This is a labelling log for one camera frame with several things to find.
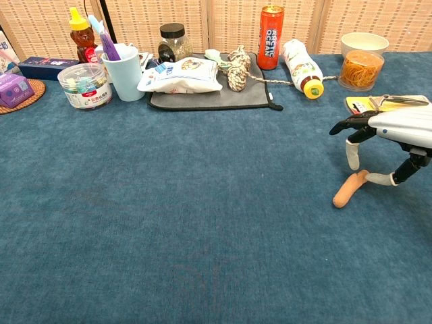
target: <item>purple box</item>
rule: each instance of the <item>purple box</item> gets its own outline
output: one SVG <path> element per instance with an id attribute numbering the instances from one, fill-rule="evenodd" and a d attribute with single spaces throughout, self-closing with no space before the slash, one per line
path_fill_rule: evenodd
<path id="1" fill-rule="evenodd" d="M 0 75 L 0 106 L 14 108 L 34 95 L 33 89 L 23 76 Z"/>

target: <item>white cup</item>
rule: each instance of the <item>white cup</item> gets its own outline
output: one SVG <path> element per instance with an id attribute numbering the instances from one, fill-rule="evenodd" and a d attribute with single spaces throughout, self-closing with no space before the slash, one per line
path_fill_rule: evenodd
<path id="1" fill-rule="evenodd" d="M 142 72 L 138 49 L 134 46 L 124 44 L 116 46 L 117 52 L 121 57 L 119 61 L 109 61 L 105 54 L 102 54 L 102 61 L 107 68 L 113 81 L 113 85 L 119 98 L 122 101 L 135 101 L 141 99 L 145 92 L 137 90 L 140 83 Z"/>

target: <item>bowl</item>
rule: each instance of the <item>bowl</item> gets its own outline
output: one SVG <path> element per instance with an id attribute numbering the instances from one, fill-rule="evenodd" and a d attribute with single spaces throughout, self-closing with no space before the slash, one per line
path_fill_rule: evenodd
<path id="1" fill-rule="evenodd" d="M 382 54 L 389 47 L 389 41 L 379 35 L 370 32 L 351 32 L 341 38 L 342 55 L 355 49 Z"/>

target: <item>robotic hand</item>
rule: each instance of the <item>robotic hand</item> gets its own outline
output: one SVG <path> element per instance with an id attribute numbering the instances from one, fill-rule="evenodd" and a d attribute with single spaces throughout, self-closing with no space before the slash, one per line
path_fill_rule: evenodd
<path id="1" fill-rule="evenodd" d="M 376 184 L 397 186 L 421 167 L 429 164 L 432 157 L 432 109 L 429 106 L 411 107 L 393 111 L 365 111 L 338 122 L 330 130 L 336 135 L 347 128 L 357 132 L 346 139 L 346 157 L 353 170 L 360 166 L 358 146 L 374 135 L 397 142 L 410 158 L 390 174 L 369 173 L 366 179 Z"/>

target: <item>toothbrush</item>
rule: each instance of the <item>toothbrush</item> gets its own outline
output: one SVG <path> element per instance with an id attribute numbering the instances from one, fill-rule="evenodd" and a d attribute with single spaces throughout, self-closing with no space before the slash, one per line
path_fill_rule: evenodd
<path id="1" fill-rule="evenodd" d="M 101 37 L 102 48 L 107 56 L 107 59 L 110 61 L 121 60 L 119 53 L 114 47 L 114 43 L 111 40 L 111 37 L 109 36 L 108 32 L 105 30 L 103 21 L 101 20 L 100 22 L 98 22 L 96 17 L 94 17 L 93 15 L 88 15 L 88 21 L 92 24 L 92 27 L 96 30 L 96 32 Z"/>

